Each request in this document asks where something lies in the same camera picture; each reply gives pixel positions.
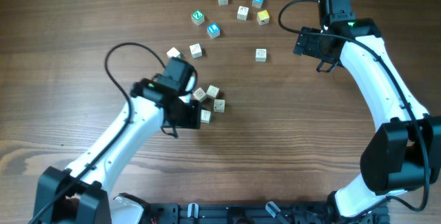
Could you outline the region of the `wooden block red drawing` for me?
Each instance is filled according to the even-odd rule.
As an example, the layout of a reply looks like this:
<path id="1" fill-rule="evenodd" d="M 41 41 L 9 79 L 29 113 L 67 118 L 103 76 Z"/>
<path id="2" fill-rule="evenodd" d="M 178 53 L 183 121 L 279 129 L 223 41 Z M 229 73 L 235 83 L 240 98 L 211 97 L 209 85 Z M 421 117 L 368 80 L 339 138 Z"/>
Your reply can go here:
<path id="1" fill-rule="evenodd" d="M 201 123 L 209 124 L 212 113 L 209 110 L 201 110 Z"/>

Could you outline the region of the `wooden block red dog picture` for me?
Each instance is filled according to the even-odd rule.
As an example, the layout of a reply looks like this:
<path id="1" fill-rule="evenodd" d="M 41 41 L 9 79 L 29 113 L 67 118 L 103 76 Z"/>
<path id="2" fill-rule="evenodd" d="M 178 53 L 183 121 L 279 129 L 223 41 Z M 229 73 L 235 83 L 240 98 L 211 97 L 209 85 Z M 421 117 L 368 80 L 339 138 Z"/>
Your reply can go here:
<path id="1" fill-rule="evenodd" d="M 198 88 L 194 91 L 193 97 L 202 103 L 207 98 L 207 94 L 202 88 Z"/>

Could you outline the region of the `plain wooden block green side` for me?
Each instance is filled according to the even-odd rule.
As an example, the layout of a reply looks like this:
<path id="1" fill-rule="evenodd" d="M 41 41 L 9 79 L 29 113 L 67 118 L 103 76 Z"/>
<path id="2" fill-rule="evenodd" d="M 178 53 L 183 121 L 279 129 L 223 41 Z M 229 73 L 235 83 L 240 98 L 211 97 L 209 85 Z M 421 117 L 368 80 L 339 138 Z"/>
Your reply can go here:
<path id="1" fill-rule="evenodd" d="M 220 89 L 214 85 L 210 85 L 206 91 L 206 95 L 211 99 L 216 99 L 220 93 Z"/>

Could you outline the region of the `wooden block sketch picture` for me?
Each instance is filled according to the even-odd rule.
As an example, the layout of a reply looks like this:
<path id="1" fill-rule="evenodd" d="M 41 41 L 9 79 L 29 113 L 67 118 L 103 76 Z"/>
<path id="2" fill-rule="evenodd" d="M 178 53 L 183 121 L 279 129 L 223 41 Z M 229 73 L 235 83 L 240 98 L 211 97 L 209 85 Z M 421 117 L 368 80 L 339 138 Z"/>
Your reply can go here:
<path id="1" fill-rule="evenodd" d="M 213 109 L 215 112 L 224 112 L 225 111 L 225 100 L 215 99 Z"/>

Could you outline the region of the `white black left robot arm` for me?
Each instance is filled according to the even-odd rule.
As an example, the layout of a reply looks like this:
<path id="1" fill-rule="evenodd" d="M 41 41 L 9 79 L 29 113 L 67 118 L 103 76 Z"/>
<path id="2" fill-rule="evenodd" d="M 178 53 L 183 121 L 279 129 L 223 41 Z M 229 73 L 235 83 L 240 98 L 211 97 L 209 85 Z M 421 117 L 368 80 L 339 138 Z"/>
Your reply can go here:
<path id="1" fill-rule="evenodd" d="M 39 177 L 31 223 L 138 223 L 140 203 L 108 195 L 137 150 L 159 130 L 198 129 L 201 107 L 191 94 L 197 79 L 143 79 L 123 96 L 126 104 L 98 140 L 64 170 Z"/>

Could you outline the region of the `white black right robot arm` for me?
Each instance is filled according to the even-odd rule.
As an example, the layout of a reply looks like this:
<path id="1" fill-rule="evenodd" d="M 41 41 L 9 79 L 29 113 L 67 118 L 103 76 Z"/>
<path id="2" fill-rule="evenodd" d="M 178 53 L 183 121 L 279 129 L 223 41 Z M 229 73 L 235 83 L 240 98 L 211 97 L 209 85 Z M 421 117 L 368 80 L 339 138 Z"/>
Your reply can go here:
<path id="1" fill-rule="evenodd" d="M 395 200 L 425 209 L 440 172 L 440 117 L 415 99 L 394 68 L 371 19 L 298 32 L 294 53 L 347 69 L 368 105 L 376 133 L 360 157 L 360 174 L 330 196 L 336 218 L 352 221 Z"/>

